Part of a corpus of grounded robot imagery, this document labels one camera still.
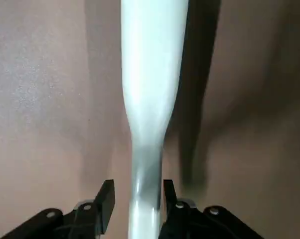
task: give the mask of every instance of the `beige wall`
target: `beige wall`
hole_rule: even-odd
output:
[[[203,103],[216,8],[193,2],[164,177],[265,238],[300,239],[300,0],[223,1]],[[119,0],[0,0],[0,235],[114,178],[105,238],[125,238],[129,174]]]

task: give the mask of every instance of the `white metal tube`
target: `white metal tube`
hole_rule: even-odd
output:
[[[188,0],[122,0],[122,71],[132,134],[129,239],[157,239],[161,152],[180,74]]]

